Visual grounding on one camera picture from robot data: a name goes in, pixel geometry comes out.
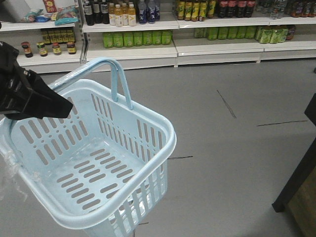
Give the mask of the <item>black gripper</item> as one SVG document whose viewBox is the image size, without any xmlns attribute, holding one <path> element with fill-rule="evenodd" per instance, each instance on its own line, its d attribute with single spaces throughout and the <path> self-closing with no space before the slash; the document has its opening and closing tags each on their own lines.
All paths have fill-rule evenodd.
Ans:
<svg viewBox="0 0 316 237">
<path fill-rule="evenodd" d="M 18 49 L 0 43 L 0 113 L 12 120 L 67 118 L 73 104 L 18 62 Z"/>
</svg>

